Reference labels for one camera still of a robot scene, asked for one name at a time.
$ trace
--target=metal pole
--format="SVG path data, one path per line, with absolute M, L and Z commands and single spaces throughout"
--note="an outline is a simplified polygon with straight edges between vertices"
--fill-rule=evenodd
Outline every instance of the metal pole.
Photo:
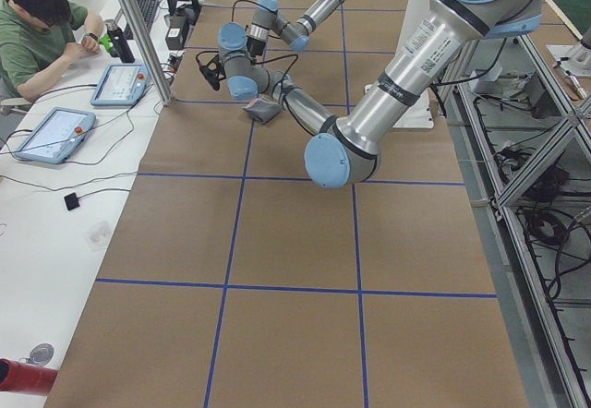
M 154 85 L 156 85 L 158 93 L 160 94 L 160 99 L 162 100 L 163 105 L 166 106 L 170 104 L 172 100 L 170 86 L 164 78 L 160 59 L 156 54 L 148 29 L 146 28 L 141 13 L 139 12 L 138 3 L 136 0 L 119 0 L 119 3 L 121 4 L 121 9 L 126 17 L 127 23 L 129 23 L 131 30 L 133 31 L 133 36 L 138 44 L 139 52 L 141 53 L 144 64 L 150 71 L 150 75 L 154 81 Z

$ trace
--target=small black object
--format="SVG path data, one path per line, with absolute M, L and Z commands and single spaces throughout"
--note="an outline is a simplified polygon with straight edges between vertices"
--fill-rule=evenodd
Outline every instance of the small black object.
M 524 212 L 527 231 L 540 242 L 559 246 L 569 238 L 569 232 L 558 217 L 545 210 Z
M 78 200 L 76 193 L 70 193 L 67 196 L 64 196 L 64 202 L 66 203 L 68 211 L 75 210 L 80 206 L 80 201 Z
M 169 18 L 169 27 L 166 32 L 166 46 L 169 50 L 182 50 L 188 37 L 189 23 L 187 16 L 182 12 Z
M 203 65 L 197 56 L 195 56 L 195 60 L 197 60 L 199 71 L 203 77 L 205 77 L 215 91 L 219 91 L 220 82 L 225 80 L 225 72 L 220 62 L 220 55 L 216 54 L 206 65 Z
M 121 62 L 124 64 L 131 64 L 135 62 L 136 58 L 133 56 L 131 48 L 129 48 L 129 43 L 127 43 L 127 39 L 123 35 L 123 31 L 121 31 L 114 20 L 105 20 L 104 23 L 107 26 L 107 34 L 109 35 L 111 43 L 117 51 L 117 55 L 121 59 Z

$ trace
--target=tablet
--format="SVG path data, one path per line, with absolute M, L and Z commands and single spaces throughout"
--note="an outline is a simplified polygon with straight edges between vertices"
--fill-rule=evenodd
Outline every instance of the tablet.
M 62 163 L 86 137 L 96 116 L 56 107 L 19 145 L 14 155 L 23 161 Z
M 148 68 L 143 64 L 112 64 L 105 68 L 90 104 L 102 108 L 133 106 L 148 83 Z

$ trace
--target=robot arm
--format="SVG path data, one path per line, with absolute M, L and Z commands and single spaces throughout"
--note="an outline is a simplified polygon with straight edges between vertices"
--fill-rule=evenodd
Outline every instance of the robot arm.
M 290 27 L 278 15 L 274 0 L 259 1 L 262 8 L 257 10 L 257 22 L 253 23 L 273 29 L 294 43 L 295 49 L 300 48 L 300 42 L 307 43 L 313 25 L 328 17 L 338 6 L 337 1 L 341 2 L 319 0 Z M 253 43 L 265 43 L 266 35 L 250 31 L 247 38 L 244 30 L 233 23 L 223 26 L 218 37 L 228 87 L 238 100 L 252 99 L 258 93 L 272 96 L 314 135 L 305 151 L 306 169 L 314 182 L 341 187 L 363 181 L 379 167 L 380 139 L 457 51 L 468 41 L 534 30 L 539 25 L 541 0 L 429 0 L 429 7 L 415 33 L 346 117 L 332 116 L 284 73 L 255 67 L 249 49 L 254 54 L 260 52 Z
M 248 28 L 248 51 L 251 55 L 262 55 L 269 30 L 275 32 L 294 51 L 303 51 L 308 46 L 312 32 L 344 1 L 317 0 L 296 23 L 291 23 L 278 12 L 275 0 L 259 0 L 259 9 Z

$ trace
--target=sticker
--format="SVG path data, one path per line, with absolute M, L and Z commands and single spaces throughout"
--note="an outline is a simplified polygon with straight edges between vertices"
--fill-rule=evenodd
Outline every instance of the sticker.
M 414 67 L 420 69 L 426 76 L 434 78 L 460 45 L 460 42 L 449 35 L 443 26 L 437 28 L 427 20 L 423 20 L 403 49 L 413 58 Z
M 419 96 L 416 94 L 413 94 L 394 83 L 385 72 L 381 73 L 378 78 L 378 87 L 406 106 L 413 106 L 419 99 Z

